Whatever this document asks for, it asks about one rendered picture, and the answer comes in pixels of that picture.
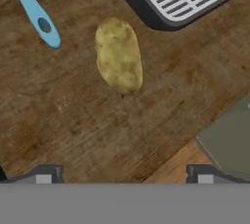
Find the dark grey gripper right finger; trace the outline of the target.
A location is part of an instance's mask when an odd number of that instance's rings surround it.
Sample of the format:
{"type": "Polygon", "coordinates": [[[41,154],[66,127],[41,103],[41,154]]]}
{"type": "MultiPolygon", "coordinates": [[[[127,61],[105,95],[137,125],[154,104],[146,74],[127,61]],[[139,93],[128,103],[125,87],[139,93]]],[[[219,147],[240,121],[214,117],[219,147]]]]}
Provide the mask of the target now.
{"type": "Polygon", "coordinates": [[[186,182],[191,184],[250,184],[250,181],[225,174],[211,164],[188,164],[186,174],[186,182]]]}

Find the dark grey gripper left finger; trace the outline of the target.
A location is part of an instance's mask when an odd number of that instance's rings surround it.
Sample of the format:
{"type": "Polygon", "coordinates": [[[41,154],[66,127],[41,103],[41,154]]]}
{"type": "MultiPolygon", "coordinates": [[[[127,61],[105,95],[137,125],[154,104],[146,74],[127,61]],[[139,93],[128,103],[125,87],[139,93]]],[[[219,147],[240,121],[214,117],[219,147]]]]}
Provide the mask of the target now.
{"type": "Polygon", "coordinates": [[[8,178],[5,184],[60,184],[63,182],[63,167],[59,164],[40,164],[27,173],[8,178]]]}

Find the yellow-brown potato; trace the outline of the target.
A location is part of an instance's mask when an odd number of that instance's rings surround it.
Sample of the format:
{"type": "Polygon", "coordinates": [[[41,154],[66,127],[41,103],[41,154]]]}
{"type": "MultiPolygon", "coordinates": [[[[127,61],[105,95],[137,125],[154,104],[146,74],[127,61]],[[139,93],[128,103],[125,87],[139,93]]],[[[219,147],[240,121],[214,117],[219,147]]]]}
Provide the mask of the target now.
{"type": "Polygon", "coordinates": [[[105,19],[95,35],[97,68],[104,81],[121,95],[143,85],[143,65],[135,30],[119,18],[105,19]]]}

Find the light blue spatula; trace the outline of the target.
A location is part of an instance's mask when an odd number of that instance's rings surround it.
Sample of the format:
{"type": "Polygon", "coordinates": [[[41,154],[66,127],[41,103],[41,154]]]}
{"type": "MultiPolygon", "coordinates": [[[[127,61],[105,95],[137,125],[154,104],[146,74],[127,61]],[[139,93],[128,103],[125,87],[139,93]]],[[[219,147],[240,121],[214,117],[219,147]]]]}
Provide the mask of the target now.
{"type": "Polygon", "coordinates": [[[41,39],[51,48],[61,47],[61,37],[53,21],[37,0],[20,0],[25,13],[41,39]]]}

